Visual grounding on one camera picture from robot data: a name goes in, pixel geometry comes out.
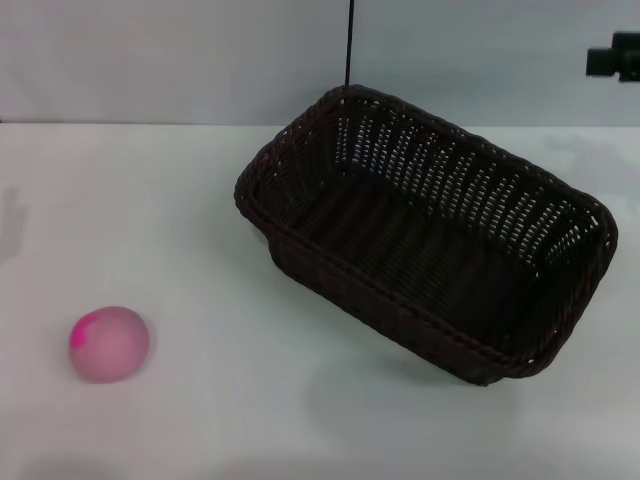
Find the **basket rim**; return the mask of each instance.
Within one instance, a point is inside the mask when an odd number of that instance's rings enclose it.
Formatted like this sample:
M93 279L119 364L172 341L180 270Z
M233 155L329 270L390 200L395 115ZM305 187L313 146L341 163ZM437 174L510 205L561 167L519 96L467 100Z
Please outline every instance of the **basket rim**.
M572 296L570 305L565 309L562 316L559 316L550 326L550 330L555 331L553 335L545 335L543 341L536 344L535 348L529 349L526 352L517 352L516 355L505 354L467 335L465 332L456 329L433 312L414 305L410 299L405 298L403 295L389 292L357 268L349 265L331 252L326 251L326 249L306 239L295 230L277 221L257 202L252 193L259 184L260 178L268 175L270 168L273 167L273 165L265 162L265 158L273 158L274 154L277 153L280 148L283 148L288 140L294 141L300 138L303 133L306 134L308 129L313 126L317 118L324 115L328 110L335 108L335 106L340 104L344 99L354 96L365 97L384 103L390 107L394 107L396 110L401 110L404 115L411 116L419 122L428 122L434 129L444 135L455 136L457 139L473 142L473 146L480 148L488 157L488 160L499 162L510 169L520 170L523 175L532 178L540 184L544 184L546 188L551 188L562 195L570 197L574 203L584 206L592 213L594 218L601 222L603 234L599 239L597 249L592 256L587 272L585 272L587 280L580 282L580 285L576 286L576 293ZM247 166L236 185L235 198L241 213L267 236L269 236L269 234L275 234L286 241L293 242L295 245L310 251L310 253L314 255L320 256L322 260L333 264L346 275L351 276L366 287L372 289L377 295L381 295L395 303L411 317L421 321L432 330L436 330L440 334L445 335L451 341L464 347L467 351L479 355L486 361L490 361L504 376L510 377L531 375L534 370L535 372L540 371L551 363L560 350L560 347L562 347L570 336L581 316L582 312L578 312L578 315L573 314L574 308L581 300L584 300L584 298L587 299L586 303L588 303L588 300L595 291L595 287L606 273L617 247L618 231L615 220L611 212L591 195L569 186L543 168L494 145L479 135L469 133L463 128L427 113L398 97L362 85L341 86L330 90L315 105L311 106L294 122L280 131L271 142L258 152L254 160ZM596 277L595 281L590 281L589 279L592 279L594 276Z

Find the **magenta spot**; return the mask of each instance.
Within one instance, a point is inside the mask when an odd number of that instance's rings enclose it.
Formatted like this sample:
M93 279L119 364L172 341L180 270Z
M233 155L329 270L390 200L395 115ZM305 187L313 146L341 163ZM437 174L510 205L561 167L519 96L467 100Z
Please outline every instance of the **magenta spot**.
M87 327L89 327L92 323L98 320L100 316L99 313L93 312L88 314L85 317L82 317L76 326L73 327L73 331L71 332L71 348L79 349L86 345L87 343Z

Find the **white wall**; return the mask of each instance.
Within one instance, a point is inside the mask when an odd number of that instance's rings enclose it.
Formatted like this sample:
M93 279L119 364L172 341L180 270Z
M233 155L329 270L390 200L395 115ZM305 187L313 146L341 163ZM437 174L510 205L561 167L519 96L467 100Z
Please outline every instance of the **white wall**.
M638 0L359 0L354 81L463 125L640 125L640 85L585 76Z
M587 49L638 0L356 0L355 82L463 125L640 125ZM348 0L0 0L0 118L289 122L343 78Z
M346 0L1 0L0 119L279 125L343 81Z

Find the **wicker basket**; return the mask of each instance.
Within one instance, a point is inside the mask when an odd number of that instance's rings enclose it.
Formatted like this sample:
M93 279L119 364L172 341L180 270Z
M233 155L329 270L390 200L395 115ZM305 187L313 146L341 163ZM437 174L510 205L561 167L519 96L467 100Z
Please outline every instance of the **wicker basket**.
M361 86L278 134L235 198L287 275L478 385L551 363L617 245L594 198Z

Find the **white table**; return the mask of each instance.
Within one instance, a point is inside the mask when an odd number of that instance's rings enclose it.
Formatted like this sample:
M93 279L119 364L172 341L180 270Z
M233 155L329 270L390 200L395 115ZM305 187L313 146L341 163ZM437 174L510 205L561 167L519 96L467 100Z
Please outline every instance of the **white table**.
M608 205L620 244L556 362L466 386L271 263L233 204L275 128L0 125L0 478L640 478L640 129L474 129ZM141 312L136 377L75 319Z

